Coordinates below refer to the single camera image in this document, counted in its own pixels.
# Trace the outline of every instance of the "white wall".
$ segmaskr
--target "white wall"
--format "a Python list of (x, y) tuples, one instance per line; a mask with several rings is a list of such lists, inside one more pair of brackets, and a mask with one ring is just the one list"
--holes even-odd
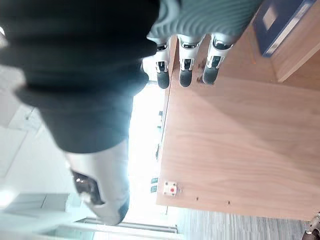
[(33, 107), (12, 91), (23, 75), (0, 66), (0, 190), (18, 193), (74, 193), (70, 171)]

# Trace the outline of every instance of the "gray carpet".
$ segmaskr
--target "gray carpet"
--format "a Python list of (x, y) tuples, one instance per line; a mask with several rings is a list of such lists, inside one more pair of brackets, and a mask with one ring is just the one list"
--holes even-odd
[(181, 209), (179, 233), (186, 240), (301, 240), (308, 224), (298, 220)]

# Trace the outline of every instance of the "wood grain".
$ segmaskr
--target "wood grain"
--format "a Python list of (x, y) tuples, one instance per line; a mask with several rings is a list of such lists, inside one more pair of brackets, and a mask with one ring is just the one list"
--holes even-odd
[[(237, 46), (213, 86), (197, 82), (205, 46), (188, 88), (175, 61), (157, 203), (309, 220), (320, 210), (320, 92), (270, 83), (260, 64), (234, 66)], [(162, 195), (164, 181), (182, 193)]]
[(319, 49), (320, 1), (316, 1), (271, 57), (278, 81), (285, 81)]
[(320, 51), (289, 76), (283, 84), (320, 91)]

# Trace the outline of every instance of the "robotic finger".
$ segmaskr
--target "robotic finger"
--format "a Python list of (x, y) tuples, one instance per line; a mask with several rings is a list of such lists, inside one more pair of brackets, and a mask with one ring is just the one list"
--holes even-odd
[(206, 65), (202, 80), (205, 84), (214, 84), (218, 76), (219, 68), (225, 60), (235, 40), (224, 34), (211, 34)]
[(191, 37), (178, 34), (177, 37), (179, 39), (179, 82), (182, 87), (188, 87), (191, 84), (192, 70), (204, 36)]

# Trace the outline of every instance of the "wooden panel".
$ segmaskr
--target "wooden panel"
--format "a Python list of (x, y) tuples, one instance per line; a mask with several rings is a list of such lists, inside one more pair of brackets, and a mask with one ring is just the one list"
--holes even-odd
[[(157, 203), (309, 220), (320, 210), (320, 92), (268, 83), (267, 68), (237, 60), (239, 43), (213, 86), (197, 82), (204, 46), (190, 87), (174, 63)], [(162, 195), (164, 181), (182, 193)]]
[(320, 1), (316, 1), (271, 57), (278, 81), (285, 81), (319, 49)]
[(284, 85), (320, 90), (320, 51), (283, 82)]

